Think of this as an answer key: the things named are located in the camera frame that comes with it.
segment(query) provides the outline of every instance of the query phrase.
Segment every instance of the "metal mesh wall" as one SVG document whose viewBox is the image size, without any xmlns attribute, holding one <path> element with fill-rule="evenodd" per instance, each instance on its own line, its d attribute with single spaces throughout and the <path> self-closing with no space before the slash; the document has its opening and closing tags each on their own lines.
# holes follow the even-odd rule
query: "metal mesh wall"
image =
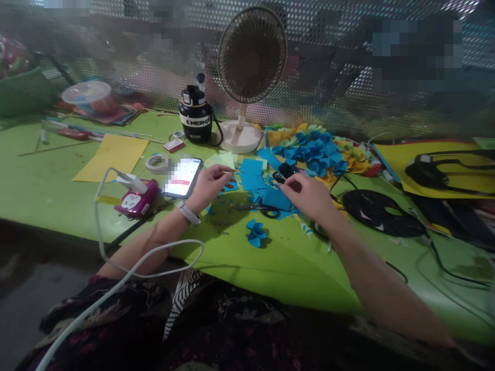
<svg viewBox="0 0 495 371">
<path fill-rule="evenodd" d="M 495 10 L 484 0 L 0 0 L 0 32 L 32 51 L 56 56 L 76 81 L 102 79 L 125 99 L 176 111 L 179 93 L 206 78 L 206 96 L 221 119 L 239 104 L 220 85 L 217 51 L 234 15 L 257 4 L 274 10 L 288 36 L 278 86 L 251 104 L 263 124 L 323 124 L 335 134 L 367 138 L 495 135 Z M 461 80 L 454 92 L 381 92 L 372 84 L 376 20 L 459 19 Z M 66 84 L 53 65 L 45 74 Z"/>
</svg>

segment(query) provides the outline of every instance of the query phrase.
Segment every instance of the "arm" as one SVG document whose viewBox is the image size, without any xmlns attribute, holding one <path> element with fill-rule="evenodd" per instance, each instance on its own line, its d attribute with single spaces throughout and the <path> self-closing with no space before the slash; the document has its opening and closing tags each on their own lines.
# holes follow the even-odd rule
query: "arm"
<svg viewBox="0 0 495 371">
<path fill-rule="evenodd" d="M 430 344 L 454 345 L 446 327 L 428 306 L 339 215 L 322 182 L 298 173 L 279 186 L 297 208 L 319 223 L 330 236 L 352 288 L 375 322 Z"/>
<path fill-rule="evenodd" d="M 213 165 L 200 172 L 191 197 L 186 201 L 187 207 L 198 215 L 203 211 L 234 175 L 234 170 L 227 166 Z M 131 241 L 124 244 L 113 256 L 111 261 L 131 269 L 139 259 L 155 247 L 177 241 L 189 226 L 189 221 L 174 209 L 170 214 L 156 223 L 152 228 L 142 232 Z M 137 270 L 139 274 L 150 274 L 164 262 L 169 254 L 168 249 L 158 251 L 143 262 Z M 98 275 L 110 279 L 121 279 L 125 272 L 105 263 Z"/>
</svg>

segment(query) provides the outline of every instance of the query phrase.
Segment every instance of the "plastic container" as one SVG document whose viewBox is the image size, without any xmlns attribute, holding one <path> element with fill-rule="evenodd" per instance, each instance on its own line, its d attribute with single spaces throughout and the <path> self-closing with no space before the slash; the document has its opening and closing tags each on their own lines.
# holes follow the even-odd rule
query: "plastic container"
<svg viewBox="0 0 495 371">
<path fill-rule="evenodd" d="M 119 109 L 119 105 L 110 96 L 111 91 L 112 88 L 105 82 L 86 81 L 67 88 L 62 93 L 62 99 L 90 116 L 111 116 Z"/>
</svg>

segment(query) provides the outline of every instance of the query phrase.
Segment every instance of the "smartphone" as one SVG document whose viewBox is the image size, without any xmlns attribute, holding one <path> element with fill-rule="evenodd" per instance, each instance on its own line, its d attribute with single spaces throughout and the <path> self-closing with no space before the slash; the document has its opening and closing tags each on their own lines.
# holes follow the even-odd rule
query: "smartphone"
<svg viewBox="0 0 495 371">
<path fill-rule="evenodd" d="M 179 159 L 172 171 L 165 175 L 165 185 L 161 188 L 163 197 L 187 198 L 200 172 L 202 161 L 199 158 Z"/>
</svg>

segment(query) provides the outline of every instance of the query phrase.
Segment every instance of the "fan base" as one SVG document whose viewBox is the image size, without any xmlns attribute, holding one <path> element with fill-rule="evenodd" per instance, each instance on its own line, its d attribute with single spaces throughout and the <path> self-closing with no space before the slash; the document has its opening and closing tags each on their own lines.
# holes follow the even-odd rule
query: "fan base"
<svg viewBox="0 0 495 371">
<path fill-rule="evenodd" d="M 237 120 L 224 121 L 220 126 L 223 131 L 223 142 L 220 147 L 224 150 L 234 154 L 244 154 L 258 147 L 261 133 L 249 122 L 244 122 L 242 130 L 237 129 Z M 219 140 L 220 132 L 217 130 L 217 141 Z"/>
</svg>

